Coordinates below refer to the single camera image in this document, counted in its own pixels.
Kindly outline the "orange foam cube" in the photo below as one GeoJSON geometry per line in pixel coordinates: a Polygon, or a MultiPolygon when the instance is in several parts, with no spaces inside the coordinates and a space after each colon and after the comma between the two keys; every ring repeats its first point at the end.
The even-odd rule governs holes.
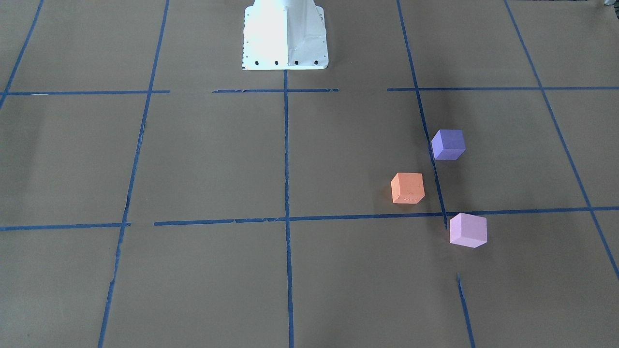
{"type": "Polygon", "coordinates": [[[391,192],[393,203],[419,203],[425,197],[424,176],[398,172],[391,180],[391,192]]]}

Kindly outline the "dark purple foam cube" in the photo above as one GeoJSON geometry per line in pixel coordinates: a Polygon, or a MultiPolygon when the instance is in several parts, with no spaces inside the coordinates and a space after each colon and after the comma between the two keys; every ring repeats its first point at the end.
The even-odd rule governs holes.
{"type": "Polygon", "coordinates": [[[466,152],[463,130],[438,130],[431,139],[431,147],[435,160],[457,160],[466,152]]]}

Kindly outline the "light pink foam cube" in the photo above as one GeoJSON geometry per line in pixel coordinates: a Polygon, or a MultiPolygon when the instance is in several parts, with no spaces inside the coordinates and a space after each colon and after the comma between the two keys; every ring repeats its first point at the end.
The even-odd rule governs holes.
{"type": "Polygon", "coordinates": [[[449,242],[465,247],[479,247],[488,242],[486,217],[459,213],[449,221],[449,242]]]}

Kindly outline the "white pedestal column base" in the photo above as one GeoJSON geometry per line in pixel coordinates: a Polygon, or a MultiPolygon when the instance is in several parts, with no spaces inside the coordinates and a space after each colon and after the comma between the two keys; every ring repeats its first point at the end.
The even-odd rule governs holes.
{"type": "Polygon", "coordinates": [[[244,20],[243,70],[329,66],[325,13],[313,0],[255,0],[244,20]]]}

